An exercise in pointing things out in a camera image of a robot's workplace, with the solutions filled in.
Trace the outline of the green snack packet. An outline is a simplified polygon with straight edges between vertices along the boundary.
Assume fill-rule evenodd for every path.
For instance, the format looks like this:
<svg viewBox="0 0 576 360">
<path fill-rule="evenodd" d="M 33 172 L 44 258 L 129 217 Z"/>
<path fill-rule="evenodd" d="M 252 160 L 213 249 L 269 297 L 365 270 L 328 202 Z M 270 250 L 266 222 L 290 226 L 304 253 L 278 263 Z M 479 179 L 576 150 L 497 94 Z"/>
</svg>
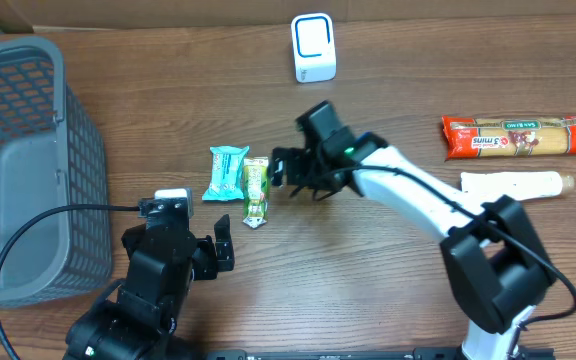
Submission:
<svg viewBox="0 0 576 360">
<path fill-rule="evenodd" d="M 243 223 L 252 229 L 264 225 L 268 219 L 269 180 L 267 157 L 244 159 L 244 212 Z"/>
</svg>

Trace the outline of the light blue wipes packet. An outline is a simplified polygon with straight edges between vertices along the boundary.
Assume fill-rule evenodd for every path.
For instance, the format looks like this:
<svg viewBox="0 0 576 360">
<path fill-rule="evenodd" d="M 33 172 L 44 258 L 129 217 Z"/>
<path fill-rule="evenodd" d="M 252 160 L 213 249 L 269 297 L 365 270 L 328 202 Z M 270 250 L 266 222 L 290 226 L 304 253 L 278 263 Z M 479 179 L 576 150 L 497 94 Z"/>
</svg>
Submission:
<svg viewBox="0 0 576 360">
<path fill-rule="evenodd" d="M 242 175 L 249 147 L 216 146 L 212 154 L 211 179 L 203 201 L 243 200 Z"/>
</svg>

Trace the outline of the orange spaghetti packet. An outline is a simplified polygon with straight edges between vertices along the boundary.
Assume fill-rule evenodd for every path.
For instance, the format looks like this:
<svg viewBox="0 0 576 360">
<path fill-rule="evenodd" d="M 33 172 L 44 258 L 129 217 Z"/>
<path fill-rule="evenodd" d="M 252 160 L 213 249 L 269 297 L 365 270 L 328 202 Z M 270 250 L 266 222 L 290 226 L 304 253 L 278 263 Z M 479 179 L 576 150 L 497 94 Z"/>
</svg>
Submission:
<svg viewBox="0 0 576 360">
<path fill-rule="evenodd" d="M 444 116 L 449 159 L 576 154 L 576 115 L 463 118 Z"/>
</svg>

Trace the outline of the white cream tube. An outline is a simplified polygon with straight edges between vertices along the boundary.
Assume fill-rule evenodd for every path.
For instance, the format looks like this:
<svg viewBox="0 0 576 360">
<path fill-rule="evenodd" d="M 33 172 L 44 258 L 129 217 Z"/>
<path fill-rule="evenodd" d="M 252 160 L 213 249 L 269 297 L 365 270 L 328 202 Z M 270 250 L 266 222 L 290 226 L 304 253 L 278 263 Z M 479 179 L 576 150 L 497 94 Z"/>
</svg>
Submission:
<svg viewBox="0 0 576 360">
<path fill-rule="evenodd" d="M 556 171 L 461 173 L 461 189 L 481 200 L 507 195 L 517 201 L 560 197 L 572 192 L 575 179 Z"/>
</svg>

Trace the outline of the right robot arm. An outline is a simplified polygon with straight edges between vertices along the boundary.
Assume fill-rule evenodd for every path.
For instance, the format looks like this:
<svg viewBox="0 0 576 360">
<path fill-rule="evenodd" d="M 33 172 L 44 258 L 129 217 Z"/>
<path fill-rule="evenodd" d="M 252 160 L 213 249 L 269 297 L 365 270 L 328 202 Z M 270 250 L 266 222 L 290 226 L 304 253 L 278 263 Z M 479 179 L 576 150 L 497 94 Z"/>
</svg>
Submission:
<svg viewBox="0 0 576 360">
<path fill-rule="evenodd" d="M 474 199 L 372 133 L 277 147 L 268 173 L 273 185 L 296 191 L 349 187 L 405 216 L 439 244 L 453 296 L 469 319 L 458 358 L 518 357 L 520 331 L 556 280 L 518 201 Z"/>
</svg>

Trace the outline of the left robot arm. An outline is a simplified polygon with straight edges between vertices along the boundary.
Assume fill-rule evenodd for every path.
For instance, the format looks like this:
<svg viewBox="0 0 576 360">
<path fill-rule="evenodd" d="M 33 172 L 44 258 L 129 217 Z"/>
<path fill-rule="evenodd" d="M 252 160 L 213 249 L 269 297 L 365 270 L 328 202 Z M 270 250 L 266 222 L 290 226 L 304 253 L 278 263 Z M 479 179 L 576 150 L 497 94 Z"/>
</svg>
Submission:
<svg viewBox="0 0 576 360">
<path fill-rule="evenodd" d="M 201 359 L 175 336 L 182 305 L 194 281 L 234 269 L 230 217 L 215 236 L 195 237 L 184 214 L 157 213 L 127 229 L 125 278 L 108 286 L 66 336 L 66 359 Z"/>
</svg>

